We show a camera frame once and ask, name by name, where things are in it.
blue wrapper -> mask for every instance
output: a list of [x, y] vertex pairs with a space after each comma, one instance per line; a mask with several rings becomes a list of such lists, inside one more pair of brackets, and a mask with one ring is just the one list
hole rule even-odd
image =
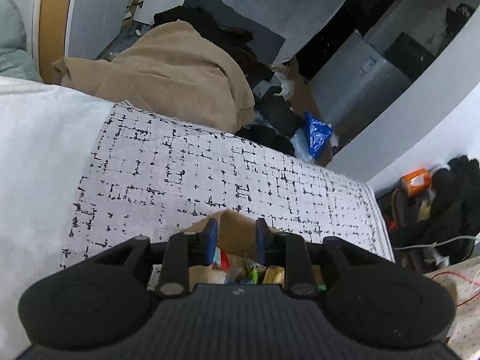
[[312, 114], [305, 111], [305, 134], [308, 140], [310, 155], [317, 159], [323, 147], [333, 134], [330, 126], [316, 119]]

red cable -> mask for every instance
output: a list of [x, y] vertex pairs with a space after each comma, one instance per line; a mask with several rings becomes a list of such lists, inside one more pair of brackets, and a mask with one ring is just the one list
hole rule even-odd
[[[443, 271], [443, 272], [439, 272], [437, 274], [435, 274], [434, 276], [432, 276], [432, 280], [435, 279], [437, 276], [440, 276], [440, 275], [453, 275], [453, 276], [457, 276], [458, 278], [461, 278], [465, 281], [468, 281], [470, 284], [474, 283], [475, 285], [477, 286], [480, 286], [480, 283], [477, 283], [476, 281], [473, 281], [473, 280], [470, 280], [469, 278], [467, 278], [466, 276], [462, 275], [462, 274], [459, 274], [458, 272], [453, 272], [453, 271]], [[460, 304], [457, 304], [455, 305], [455, 307], [460, 307], [462, 305], [464, 305], [465, 303], [468, 303], [470, 302], [474, 297], [476, 297], [477, 295], [480, 295], [480, 291], [477, 292], [474, 296], [472, 296], [470, 299], [467, 299], [465, 300], [464, 302], [460, 303]]]

orange object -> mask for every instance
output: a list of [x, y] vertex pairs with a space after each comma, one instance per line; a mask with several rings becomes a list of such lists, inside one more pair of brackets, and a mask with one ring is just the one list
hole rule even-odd
[[402, 188], [409, 197], [427, 190], [430, 185], [430, 173], [423, 168], [402, 177]]

beige blanket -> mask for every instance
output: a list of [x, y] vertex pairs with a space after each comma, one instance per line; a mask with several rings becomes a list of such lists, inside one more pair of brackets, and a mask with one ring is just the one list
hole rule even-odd
[[56, 83], [111, 102], [236, 132], [254, 120], [254, 97], [235, 61], [189, 23], [153, 28], [112, 62], [64, 57]]

